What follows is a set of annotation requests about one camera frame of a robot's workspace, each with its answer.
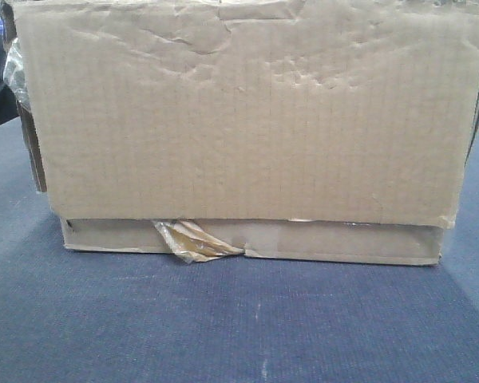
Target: cardboard panel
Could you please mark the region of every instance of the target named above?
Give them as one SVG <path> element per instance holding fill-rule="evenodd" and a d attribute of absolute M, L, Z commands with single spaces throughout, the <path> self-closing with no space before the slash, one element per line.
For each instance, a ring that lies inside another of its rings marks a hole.
<path fill-rule="evenodd" d="M 74 218 L 450 227 L 479 4 L 14 4 L 49 199 Z"/>

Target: corrugated cardboard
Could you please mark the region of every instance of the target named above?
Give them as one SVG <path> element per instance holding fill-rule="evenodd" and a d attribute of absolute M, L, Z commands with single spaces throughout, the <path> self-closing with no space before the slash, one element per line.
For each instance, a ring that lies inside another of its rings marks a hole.
<path fill-rule="evenodd" d="M 479 2 L 45 0 L 14 16 L 64 219 L 453 226 Z"/>
<path fill-rule="evenodd" d="M 151 221 L 62 220 L 65 247 L 85 251 L 171 253 Z M 434 265 L 443 230 L 403 225 L 200 219 L 209 234 L 249 257 Z"/>

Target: blue carpet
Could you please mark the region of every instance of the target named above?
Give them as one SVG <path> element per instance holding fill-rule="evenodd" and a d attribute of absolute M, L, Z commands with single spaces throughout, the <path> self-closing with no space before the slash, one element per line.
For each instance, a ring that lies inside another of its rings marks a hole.
<path fill-rule="evenodd" d="M 479 137 L 438 267 L 66 251 L 0 127 L 0 383 L 479 382 Z"/>

